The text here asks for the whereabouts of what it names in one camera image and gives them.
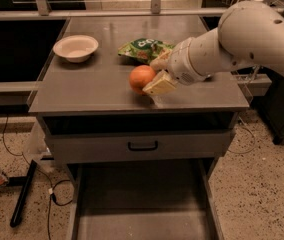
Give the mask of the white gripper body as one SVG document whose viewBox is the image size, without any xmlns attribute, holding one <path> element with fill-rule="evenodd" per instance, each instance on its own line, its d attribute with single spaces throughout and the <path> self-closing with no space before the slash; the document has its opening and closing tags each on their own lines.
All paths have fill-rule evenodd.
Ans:
<svg viewBox="0 0 284 240">
<path fill-rule="evenodd" d="M 168 58 L 167 70 L 174 80 L 183 85 L 192 85 L 204 81 L 209 74 L 200 74 L 192 64 L 190 51 L 194 38 L 190 37 L 178 43 Z"/>
</svg>

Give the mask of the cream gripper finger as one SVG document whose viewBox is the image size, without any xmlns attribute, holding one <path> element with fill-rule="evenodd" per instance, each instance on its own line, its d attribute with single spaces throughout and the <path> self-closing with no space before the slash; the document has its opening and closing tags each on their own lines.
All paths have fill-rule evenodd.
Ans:
<svg viewBox="0 0 284 240">
<path fill-rule="evenodd" d="M 150 62 L 150 67 L 155 71 L 166 70 L 170 55 L 170 50 L 162 52 L 157 58 Z"/>
<path fill-rule="evenodd" d="M 161 70 L 151 82 L 144 88 L 143 92 L 148 95 L 161 95 L 174 91 L 177 86 L 177 81 L 165 70 Z"/>
</svg>

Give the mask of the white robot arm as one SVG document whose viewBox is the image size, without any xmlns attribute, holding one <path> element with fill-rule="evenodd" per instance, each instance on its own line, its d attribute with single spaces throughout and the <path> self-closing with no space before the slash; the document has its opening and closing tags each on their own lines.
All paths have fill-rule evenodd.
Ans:
<svg viewBox="0 0 284 240">
<path fill-rule="evenodd" d="M 229 7 L 218 26 L 178 43 L 151 62 L 158 74 L 143 91 L 161 95 L 218 72 L 262 66 L 284 77 L 284 17 L 270 6 L 247 0 Z"/>
</svg>

